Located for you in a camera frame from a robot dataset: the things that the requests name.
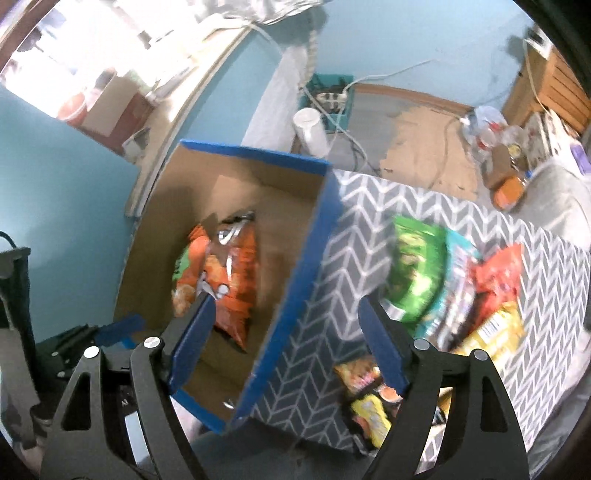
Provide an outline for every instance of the white cable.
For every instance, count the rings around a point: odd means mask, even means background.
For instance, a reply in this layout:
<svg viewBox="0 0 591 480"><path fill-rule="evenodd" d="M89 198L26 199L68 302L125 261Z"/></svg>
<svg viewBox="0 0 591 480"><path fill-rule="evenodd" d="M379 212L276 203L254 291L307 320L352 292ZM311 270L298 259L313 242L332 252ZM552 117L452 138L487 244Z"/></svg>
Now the white cable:
<svg viewBox="0 0 591 480"><path fill-rule="evenodd" d="M528 55L527 42L525 39L523 39L523 51L525 53L525 66L527 68L527 76L530 80L530 86L531 86L532 91L534 92L535 99L538 100L538 103L542 106L542 108L544 110L546 110L546 113L548 113L548 115L550 115L550 111L542 103L542 101L540 100L540 97L538 97L538 92L535 91L534 76L531 73L530 56Z"/></svg>
<svg viewBox="0 0 591 480"><path fill-rule="evenodd" d="M249 24L250 28L253 30L256 30L257 32L259 32L263 37L265 37L274 47L275 49L279 52L279 55L281 58L283 58L283 50L281 49L281 46L275 41L274 38L272 38L265 30L263 30L261 27L259 27L258 25L255 25L254 23L250 23ZM406 67L402 70L398 70L396 72L392 72L392 73L387 73L384 75L367 75L365 77L362 77L358 80L355 80L354 82L351 82L350 84L348 84L344 89L343 92L347 92L347 90L349 88L351 88L353 85L355 85L356 83L359 82L363 82L364 80L377 80L377 79L383 79L383 78L387 78L387 77L392 77L394 75L398 75L399 73L402 72L406 72L407 70L413 69L415 67L418 67L419 65L424 65L425 63L429 63L431 61L434 61L435 59L429 59L429 60L423 60L420 61L419 63L413 64L410 67ZM310 102L316 107L316 109L318 109L318 111L320 113L322 113L336 128L335 131L335 138L333 139L330 148L332 149L332 146L335 144L336 141L336 136L338 134L338 132L340 131L341 133L343 133L348 139L350 139L355 146L359 149L359 151L361 152L361 154L363 155L363 161L365 162L365 164L377 175L379 175L379 170L377 168L374 168L371 166L371 164L369 163L369 158L367 155L367 152L365 151L365 149L363 148L363 146L361 146L361 144L354 139L354 137L347 132L347 130L343 129L340 126L340 119L341 116L343 114L343 111L345 111L345 106L346 103L343 107L341 107L341 110L339 111L339 114L337 116L337 120L333 119L332 116L326 112L326 110L324 110L324 108L322 108L322 106L318 103L318 101L316 101L316 99L314 98L314 96L310 93L310 91L306 88L306 86L304 85L302 88L302 91L306 94L306 96L310 99Z"/></svg>

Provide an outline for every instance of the wooden cabinet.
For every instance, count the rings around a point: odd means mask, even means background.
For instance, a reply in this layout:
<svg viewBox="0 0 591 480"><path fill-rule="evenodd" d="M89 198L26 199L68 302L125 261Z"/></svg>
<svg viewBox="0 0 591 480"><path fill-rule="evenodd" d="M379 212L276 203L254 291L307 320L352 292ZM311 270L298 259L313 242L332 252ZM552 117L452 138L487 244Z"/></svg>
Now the wooden cabinet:
<svg viewBox="0 0 591 480"><path fill-rule="evenodd" d="M591 116L591 102L560 53L553 49L546 60L535 49L528 49L531 75L540 102L554 110L577 132L582 133ZM542 111L535 98L524 61L503 115L510 125L523 126L533 112Z"/></svg>

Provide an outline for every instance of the wooden baseboard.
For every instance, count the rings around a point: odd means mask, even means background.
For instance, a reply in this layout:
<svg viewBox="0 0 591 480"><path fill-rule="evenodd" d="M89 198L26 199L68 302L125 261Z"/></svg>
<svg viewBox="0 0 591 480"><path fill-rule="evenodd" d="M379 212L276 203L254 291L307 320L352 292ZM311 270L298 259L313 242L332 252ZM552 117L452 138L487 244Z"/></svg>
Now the wooden baseboard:
<svg viewBox="0 0 591 480"><path fill-rule="evenodd" d="M438 110L453 113L454 115L464 116L474 107L464 105L463 103L452 102L439 98L428 93L415 92L413 90L405 90L403 88L390 87L388 85L372 85L369 83L358 83L355 86L356 93L374 93L376 95L388 95L403 100L419 103L420 105L430 106Z"/></svg>

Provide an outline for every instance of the gray and white tablecloth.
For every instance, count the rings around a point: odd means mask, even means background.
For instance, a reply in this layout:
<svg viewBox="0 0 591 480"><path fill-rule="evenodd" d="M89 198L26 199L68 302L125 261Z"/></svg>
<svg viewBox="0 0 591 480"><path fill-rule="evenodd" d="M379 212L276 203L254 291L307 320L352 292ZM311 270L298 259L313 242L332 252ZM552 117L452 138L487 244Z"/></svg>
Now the gray and white tablecloth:
<svg viewBox="0 0 591 480"><path fill-rule="evenodd" d="M253 415L298 437L352 450L341 416L335 364L366 351L359 299L384 283L391 266L392 218L412 216L472 240L486 258L523 244L519 309L526 337L501 372L529 449L563 393L583 323L590 256L530 223L444 194L336 171L344 205L324 252L307 310L297 322ZM443 432L427 443L434 461Z"/></svg>

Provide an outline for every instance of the barcode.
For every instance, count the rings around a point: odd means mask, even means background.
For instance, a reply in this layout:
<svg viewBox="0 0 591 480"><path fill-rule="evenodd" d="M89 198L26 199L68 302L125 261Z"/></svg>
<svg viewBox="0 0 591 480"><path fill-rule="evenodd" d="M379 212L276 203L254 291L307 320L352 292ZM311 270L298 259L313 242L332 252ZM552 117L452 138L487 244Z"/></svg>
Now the barcode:
<svg viewBox="0 0 591 480"><path fill-rule="evenodd" d="M498 335L504 327L505 322L502 321L502 317L499 317L498 315L493 315L478 329L478 334L480 335L480 338L482 338L484 343L488 345L490 341L496 335Z"/></svg>

